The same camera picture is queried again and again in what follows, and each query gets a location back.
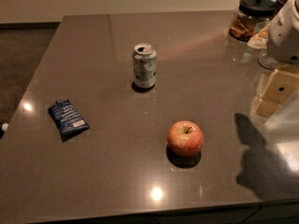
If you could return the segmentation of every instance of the jar lid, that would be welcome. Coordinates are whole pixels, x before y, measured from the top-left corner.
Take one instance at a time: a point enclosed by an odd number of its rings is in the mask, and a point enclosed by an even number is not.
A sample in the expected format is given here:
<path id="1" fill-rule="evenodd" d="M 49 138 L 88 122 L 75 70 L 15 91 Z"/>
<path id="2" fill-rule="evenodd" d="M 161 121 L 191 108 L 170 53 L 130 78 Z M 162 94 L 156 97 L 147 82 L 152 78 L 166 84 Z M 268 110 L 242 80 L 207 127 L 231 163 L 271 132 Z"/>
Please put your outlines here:
<path id="1" fill-rule="evenodd" d="M 247 15 L 271 17 L 276 11 L 276 5 L 271 0 L 240 0 L 239 9 Z"/>

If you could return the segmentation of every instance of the can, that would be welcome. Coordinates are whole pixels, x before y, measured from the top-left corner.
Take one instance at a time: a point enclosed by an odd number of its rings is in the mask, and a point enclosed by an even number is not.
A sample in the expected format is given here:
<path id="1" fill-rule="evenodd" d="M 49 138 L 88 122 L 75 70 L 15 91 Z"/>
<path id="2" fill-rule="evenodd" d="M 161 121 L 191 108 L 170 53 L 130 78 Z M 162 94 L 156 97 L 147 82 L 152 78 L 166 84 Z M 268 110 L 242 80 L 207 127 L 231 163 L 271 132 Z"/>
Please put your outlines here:
<path id="1" fill-rule="evenodd" d="M 148 89 L 156 83 L 157 53 L 148 43 L 135 46 L 133 52 L 134 83 L 138 88 Z"/>

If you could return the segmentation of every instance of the apple stem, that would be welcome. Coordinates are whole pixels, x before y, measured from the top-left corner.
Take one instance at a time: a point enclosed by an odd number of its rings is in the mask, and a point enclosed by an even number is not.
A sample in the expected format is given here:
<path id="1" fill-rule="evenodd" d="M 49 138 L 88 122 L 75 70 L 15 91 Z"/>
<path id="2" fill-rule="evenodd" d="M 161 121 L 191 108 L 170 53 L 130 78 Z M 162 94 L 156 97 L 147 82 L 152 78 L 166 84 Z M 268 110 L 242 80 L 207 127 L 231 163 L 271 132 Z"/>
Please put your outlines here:
<path id="1" fill-rule="evenodd" d="M 188 128 L 188 130 L 186 131 L 186 133 L 188 133 L 188 132 L 189 132 L 189 130 L 190 130 L 191 128 L 192 128 L 192 127 L 189 127 L 189 128 Z"/>

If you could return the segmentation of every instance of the silver can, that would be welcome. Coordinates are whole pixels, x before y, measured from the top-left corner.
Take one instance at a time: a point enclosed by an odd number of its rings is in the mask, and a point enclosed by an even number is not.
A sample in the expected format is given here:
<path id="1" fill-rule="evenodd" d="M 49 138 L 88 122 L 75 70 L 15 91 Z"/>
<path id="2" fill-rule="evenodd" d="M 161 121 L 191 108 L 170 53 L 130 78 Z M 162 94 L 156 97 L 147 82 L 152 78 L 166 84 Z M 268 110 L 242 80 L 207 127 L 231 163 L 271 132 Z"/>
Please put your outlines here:
<path id="1" fill-rule="evenodd" d="M 141 43 L 133 52 L 134 83 L 138 88 L 148 89 L 156 83 L 157 53 L 153 46 Z"/>

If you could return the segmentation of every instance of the floor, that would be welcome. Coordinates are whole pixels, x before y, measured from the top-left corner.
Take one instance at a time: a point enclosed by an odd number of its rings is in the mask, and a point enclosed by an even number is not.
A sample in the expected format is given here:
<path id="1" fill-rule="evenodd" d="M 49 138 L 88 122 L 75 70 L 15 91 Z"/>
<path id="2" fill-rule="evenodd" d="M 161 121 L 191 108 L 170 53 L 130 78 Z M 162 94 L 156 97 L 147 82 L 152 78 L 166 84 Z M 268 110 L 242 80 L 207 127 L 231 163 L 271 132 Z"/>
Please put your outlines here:
<path id="1" fill-rule="evenodd" d="M 0 29 L 0 122 L 11 120 L 55 31 Z"/>

